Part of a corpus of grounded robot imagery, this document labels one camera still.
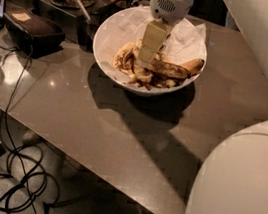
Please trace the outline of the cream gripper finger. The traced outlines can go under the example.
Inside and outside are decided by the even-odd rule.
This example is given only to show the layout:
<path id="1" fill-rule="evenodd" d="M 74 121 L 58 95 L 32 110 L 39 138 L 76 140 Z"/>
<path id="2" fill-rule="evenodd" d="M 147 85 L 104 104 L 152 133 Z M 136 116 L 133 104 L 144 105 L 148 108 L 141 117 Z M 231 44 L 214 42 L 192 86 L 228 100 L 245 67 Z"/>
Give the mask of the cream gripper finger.
<path id="1" fill-rule="evenodd" d="M 147 23 L 145 33 L 142 38 L 142 47 L 139 50 L 137 63 L 146 68 L 150 61 L 153 60 L 157 51 L 166 42 L 172 27 L 169 24 L 153 20 Z"/>

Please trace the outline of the white rounded gripper body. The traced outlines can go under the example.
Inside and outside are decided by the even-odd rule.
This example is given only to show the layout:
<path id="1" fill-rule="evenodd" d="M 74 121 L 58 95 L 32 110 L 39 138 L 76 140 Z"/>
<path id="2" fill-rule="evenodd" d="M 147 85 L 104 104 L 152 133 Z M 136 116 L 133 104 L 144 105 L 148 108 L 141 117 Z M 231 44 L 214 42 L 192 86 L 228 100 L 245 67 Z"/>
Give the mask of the white rounded gripper body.
<path id="1" fill-rule="evenodd" d="M 194 0 L 150 0 L 150 11 L 154 19 L 165 24 L 179 23 L 191 7 Z"/>

